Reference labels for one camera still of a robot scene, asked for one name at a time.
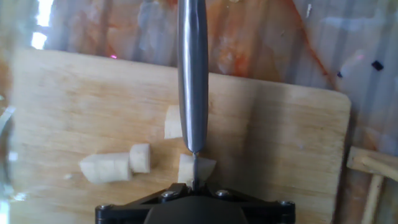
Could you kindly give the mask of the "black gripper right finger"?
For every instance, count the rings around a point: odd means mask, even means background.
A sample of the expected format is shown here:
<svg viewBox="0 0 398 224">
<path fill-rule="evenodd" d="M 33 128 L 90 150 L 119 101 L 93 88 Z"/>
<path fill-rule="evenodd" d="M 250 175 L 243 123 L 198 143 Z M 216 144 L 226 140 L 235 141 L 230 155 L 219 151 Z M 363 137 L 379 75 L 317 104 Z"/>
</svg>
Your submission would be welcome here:
<svg viewBox="0 0 398 224">
<path fill-rule="evenodd" d="M 222 200 L 237 206 L 248 223 L 295 223 L 295 203 L 276 200 L 266 202 L 218 184 L 204 183 L 197 188 L 197 195 Z"/>
</svg>

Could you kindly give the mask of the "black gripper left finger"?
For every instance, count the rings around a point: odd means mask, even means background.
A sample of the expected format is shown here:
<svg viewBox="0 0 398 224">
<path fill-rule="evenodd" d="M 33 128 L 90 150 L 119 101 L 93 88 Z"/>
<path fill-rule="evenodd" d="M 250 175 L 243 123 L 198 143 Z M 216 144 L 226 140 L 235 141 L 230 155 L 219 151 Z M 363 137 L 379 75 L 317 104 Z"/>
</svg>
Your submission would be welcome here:
<svg viewBox="0 0 398 224">
<path fill-rule="evenodd" d="M 172 184 L 167 189 L 155 192 L 125 205 L 98 205 L 95 208 L 95 223 L 144 223 L 150 210 L 156 205 L 191 195 L 192 188 L 186 184 Z"/>
</svg>

